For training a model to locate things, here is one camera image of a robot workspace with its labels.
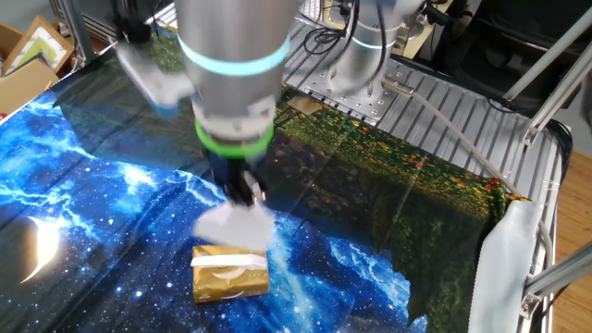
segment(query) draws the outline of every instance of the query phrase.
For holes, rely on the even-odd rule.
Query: blue led ring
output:
[[[178,36],[181,49],[185,53],[185,56],[189,58],[196,65],[214,72],[216,74],[226,76],[252,76],[267,72],[269,69],[281,64],[284,58],[290,50],[290,37],[286,38],[284,42],[276,52],[271,55],[262,57],[257,60],[235,62],[235,61],[224,61],[209,58],[204,55],[200,55],[193,51],[187,44],[185,44],[181,37]]]

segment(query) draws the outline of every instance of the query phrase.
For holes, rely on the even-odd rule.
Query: green led ring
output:
[[[273,126],[269,127],[269,130],[264,134],[257,142],[248,143],[244,145],[229,145],[224,143],[217,143],[205,135],[204,130],[200,126],[199,121],[195,119],[195,130],[197,131],[197,137],[203,143],[205,148],[210,151],[233,158],[249,157],[260,154],[267,148],[267,145],[271,142],[271,138],[274,136]]]

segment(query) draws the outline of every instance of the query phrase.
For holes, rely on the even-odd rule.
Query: wooden floor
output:
[[[592,241],[592,158],[577,152],[559,197],[556,260]],[[573,283],[555,302],[553,333],[592,332],[592,274]]]

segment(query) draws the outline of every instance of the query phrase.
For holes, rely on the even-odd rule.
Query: gray metal bar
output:
[[[488,129],[491,126],[492,117],[490,116],[490,113],[491,113],[491,106],[487,109],[485,116],[482,119],[480,119],[481,126],[479,126],[479,130],[475,135],[475,140],[473,141],[473,146],[475,146],[479,151],[482,150],[483,144],[485,141],[485,140],[481,140],[481,138],[483,136],[483,129],[486,129],[486,128]],[[469,155],[466,159],[466,162],[464,162],[464,168],[469,171],[473,171],[473,169],[475,168],[475,165],[476,165],[476,159],[473,156],[473,153],[471,153],[468,150],[468,148],[465,148],[465,151]]]
[[[481,123],[485,121],[483,118],[483,113],[486,112],[485,110],[478,110],[478,101],[475,101],[475,104],[469,111],[467,118],[462,126],[462,133],[471,140],[476,140],[477,138],[477,131],[481,128]],[[461,145],[461,139],[456,138],[456,142],[452,147],[452,152],[450,152],[449,161],[451,161],[454,165],[459,167],[464,167],[467,161],[471,157],[469,150]]]
[[[513,115],[503,114],[502,118],[499,120],[498,128],[493,133],[493,138],[491,139],[491,144],[489,145],[489,151],[486,155],[487,160],[489,160],[491,164],[496,167],[504,176],[505,174],[503,173],[501,164],[503,162],[504,156],[508,154],[508,148],[512,142],[510,140],[510,137],[512,136],[512,118]],[[484,177],[493,177],[493,175],[485,168],[481,169],[480,175]]]
[[[430,77],[423,77],[417,84],[415,90],[422,96],[431,98],[437,87],[438,84],[436,83],[436,80]],[[424,106],[415,99],[412,98],[408,100],[405,107],[401,110],[401,114],[399,115],[399,118],[397,118],[397,122],[390,133],[405,140],[406,137],[409,137],[409,133],[412,130],[412,124],[416,121],[415,118],[422,109],[424,109]]]
[[[434,105],[435,107],[438,108],[438,110],[443,110],[444,109],[444,105],[446,104],[446,102],[450,101],[450,92],[452,91],[452,88],[450,86],[445,86],[442,85],[442,87],[440,88],[440,96],[435,99],[435,102],[438,103],[436,105]],[[424,109],[422,111],[422,115],[419,121],[421,121],[422,123],[426,124],[425,125],[425,130],[419,130],[415,133],[415,137],[414,139],[411,139],[410,142],[412,144],[417,145],[418,147],[423,147],[424,150],[428,151],[429,153],[432,153],[433,151],[433,147],[427,147],[427,137],[430,134],[434,134],[436,136],[438,136],[438,134],[432,130],[434,127],[434,124],[436,123],[436,120],[438,120],[438,118],[436,116],[433,116],[432,112],[430,112],[430,110],[426,110]],[[434,138],[433,140],[430,140],[430,145],[434,145],[438,142],[438,138]]]
[[[528,195],[530,191],[530,187],[532,184],[532,179],[536,179],[535,170],[542,168],[538,163],[539,152],[541,150],[548,150],[550,145],[548,145],[548,138],[546,133],[541,133],[541,137],[537,140],[523,155],[518,167],[516,168],[516,172],[514,174],[515,178],[512,180],[512,183],[516,185],[517,188],[520,189],[522,195]]]
[[[592,25],[592,7],[511,87],[503,98],[513,100],[530,82],[555,60],[571,43]]]
[[[471,116],[475,112],[475,109],[477,108],[478,103],[479,103],[479,100],[474,99],[470,104],[468,104],[464,108],[464,112],[461,112],[461,114],[457,117],[456,122],[454,123],[454,125],[457,128],[461,129],[462,133],[464,133],[465,135],[467,133],[466,129],[469,125],[469,122],[471,121]],[[446,149],[444,150],[444,152],[441,155],[442,158],[444,158],[445,160],[447,160],[449,162],[452,162],[454,156],[456,155],[456,150],[458,149],[460,143],[461,143],[461,140],[459,138],[457,138],[456,136],[453,136],[453,134],[450,134],[450,140],[446,146]]]
[[[544,165],[547,163],[548,154],[549,154],[549,151],[551,150],[552,138],[548,137],[548,135],[545,135],[543,137],[542,142],[543,142],[543,145],[542,145],[540,151],[538,152],[538,156],[536,157],[536,165],[537,166]],[[537,179],[538,174],[543,173],[543,172],[545,172],[544,168],[535,167],[535,169],[532,171],[533,179]],[[542,184],[540,182],[531,181],[530,182],[530,189],[529,189],[528,193],[525,193],[524,195],[527,198],[532,199],[536,193],[535,188],[540,187],[541,185]]]
[[[458,119],[454,119],[454,115],[463,103],[464,96],[465,94],[463,92],[453,89],[450,92],[450,97],[447,99],[446,103],[440,108],[442,114],[450,119],[455,125]],[[425,132],[420,145],[427,152],[436,154],[440,146],[445,146],[450,142],[451,133],[448,133],[448,127],[446,127],[446,124],[436,116],[432,116],[430,125],[430,130]]]
[[[489,150],[489,146],[493,144],[493,134],[495,133],[495,129],[500,125],[500,119],[501,115],[499,112],[496,112],[491,108],[488,109],[486,120],[483,122],[485,127],[479,135],[478,144],[475,145],[477,150],[479,150],[479,152],[481,152],[483,155],[487,153],[487,151]],[[471,162],[468,165],[467,170],[471,170],[476,175],[479,175],[482,169],[483,164],[477,159],[477,157],[474,154],[472,154]]]
[[[90,63],[96,58],[96,54],[93,50],[93,43],[91,43],[91,37],[86,31],[84,25],[84,19],[82,13],[78,7],[76,0],[58,0],[62,10],[64,11],[64,17],[66,24],[70,30],[72,40],[74,41],[74,47],[76,48],[76,66],[74,70],[83,67]]]
[[[172,3],[164,8],[162,8],[156,15],[153,17],[149,17],[144,23],[152,24],[154,20],[162,20],[166,24],[172,23],[171,19],[177,18],[177,12],[175,11],[175,3]]]
[[[507,131],[510,133],[509,138],[508,138],[508,145],[506,146],[506,149],[504,150],[504,154],[501,159],[501,165],[499,166],[499,171],[501,171],[501,174],[504,175],[505,177],[508,176],[506,164],[509,164],[508,160],[514,157],[514,152],[515,152],[516,146],[517,146],[517,142],[514,139],[514,135],[517,135],[516,131],[519,128],[518,124],[522,124],[522,122],[520,121],[520,119],[518,117],[510,117],[510,119],[511,119],[511,121],[508,122],[509,125],[506,128]]]
[[[592,43],[584,50],[582,55],[575,61],[572,68],[561,80],[547,101],[528,124],[528,129],[523,137],[526,145],[531,145],[537,134],[547,125],[549,120],[557,113],[561,105],[574,92],[578,84],[586,77],[592,69]]]
[[[592,241],[556,265],[526,281],[524,294],[533,294],[543,298],[591,272]]]
[[[432,101],[432,103],[438,109],[440,109],[442,107],[442,100],[448,95],[449,87],[444,83],[435,83],[432,89],[433,92],[431,92],[428,96],[430,96],[430,100]],[[417,114],[415,114],[413,122],[409,126],[407,134],[403,137],[403,139],[409,142],[410,144],[419,146],[421,136],[423,136],[423,133],[420,135],[420,130],[422,132],[427,131],[427,127],[429,126],[429,118],[431,116],[432,113],[429,110],[426,110],[426,107],[424,105],[420,105],[420,108],[417,111]]]

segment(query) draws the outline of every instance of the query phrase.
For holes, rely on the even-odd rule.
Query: printed fabric backdrop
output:
[[[182,68],[173,31],[150,52]],[[466,331],[499,180],[296,94],[260,170],[270,292],[224,302],[193,302],[191,229],[225,198],[188,101],[158,117],[107,52],[0,125],[2,332]]]

